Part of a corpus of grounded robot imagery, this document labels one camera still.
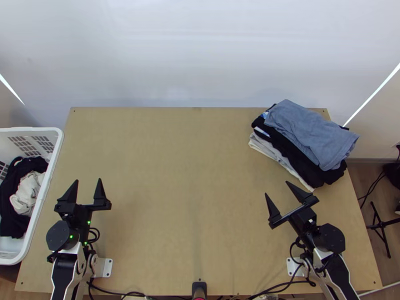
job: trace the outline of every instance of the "white wall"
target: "white wall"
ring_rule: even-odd
[[[351,158],[396,159],[400,142],[400,72],[348,123],[360,134]]]
[[[343,124],[400,60],[397,0],[2,0],[0,73],[43,126],[71,106],[267,107]]]
[[[0,82],[0,128],[37,124],[26,107]]]

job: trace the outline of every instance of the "light strip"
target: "light strip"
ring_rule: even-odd
[[[4,79],[4,77],[3,77],[1,74],[0,74],[0,82],[2,82],[2,83],[5,85],[5,87],[8,88],[9,91],[10,91],[11,93],[14,94],[14,96],[15,96],[23,105],[25,105],[25,103],[21,100],[20,97],[18,97],[17,93],[13,90],[13,88],[9,85],[9,83]]]
[[[388,83],[390,79],[400,70],[400,63],[394,68],[394,70],[389,74],[389,76],[382,82],[382,84],[372,93],[371,96],[352,114],[352,116],[344,123],[343,127],[346,125],[370,102],[370,100]]]

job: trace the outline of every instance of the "clothing pile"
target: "clothing pile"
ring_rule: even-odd
[[[0,184],[0,236],[19,239],[27,231],[48,163],[16,157]]]
[[[345,159],[359,138],[287,99],[264,111],[251,127],[248,145],[277,161],[310,192],[344,175]]]

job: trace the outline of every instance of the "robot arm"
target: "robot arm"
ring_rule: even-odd
[[[80,300],[90,278],[110,277],[113,260],[100,258],[89,248],[88,241],[92,212],[111,209],[102,180],[99,178],[94,193],[94,203],[77,204],[78,180],[57,200],[54,211],[62,220],[47,232],[46,242],[53,251],[47,261],[53,264],[51,300]]]
[[[284,216],[265,194],[269,211],[269,226],[274,229],[288,221],[301,240],[304,253],[300,257],[286,260],[288,274],[310,278],[319,284],[329,300],[358,300],[359,297],[350,283],[350,273],[342,253],[346,249],[345,236],[340,229],[327,223],[317,226],[317,215],[311,206],[319,200],[312,193],[286,181],[301,206]]]

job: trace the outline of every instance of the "tripod stand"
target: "tripod stand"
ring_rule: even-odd
[[[387,257],[391,259],[392,256],[391,256],[391,252],[389,250],[388,239],[386,238],[386,234],[385,234],[385,227],[392,225],[392,224],[400,223],[400,217],[392,219],[390,221],[382,222],[381,218],[379,217],[378,211],[375,208],[374,202],[371,201],[370,204],[373,209],[373,221],[372,221],[372,225],[369,225],[366,228],[372,229],[376,232],[376,234],[384,242],[384,245],[386,247]]]

